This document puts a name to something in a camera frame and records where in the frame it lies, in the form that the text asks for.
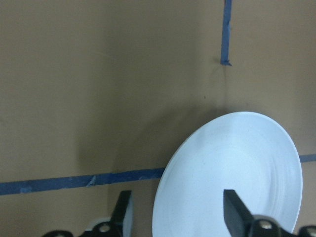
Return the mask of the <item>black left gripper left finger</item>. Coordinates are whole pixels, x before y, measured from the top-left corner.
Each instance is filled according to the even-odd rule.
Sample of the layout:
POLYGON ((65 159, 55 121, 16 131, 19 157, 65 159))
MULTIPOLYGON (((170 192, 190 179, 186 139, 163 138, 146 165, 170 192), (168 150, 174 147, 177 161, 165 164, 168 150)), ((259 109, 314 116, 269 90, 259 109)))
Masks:
POLYGON ((134 222, 132 190, 121 191, 113 210, 110 227, 114 237, 131 237, 134 222))

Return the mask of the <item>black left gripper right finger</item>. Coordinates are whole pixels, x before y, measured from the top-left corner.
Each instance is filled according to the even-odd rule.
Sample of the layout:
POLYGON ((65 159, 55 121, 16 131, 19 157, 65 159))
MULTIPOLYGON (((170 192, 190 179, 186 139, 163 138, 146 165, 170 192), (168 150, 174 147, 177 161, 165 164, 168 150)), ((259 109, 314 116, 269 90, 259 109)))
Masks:
POLYGON ((253 215, 235 190, 223 191, 224 221, 232 237, 247 237, 253 215))

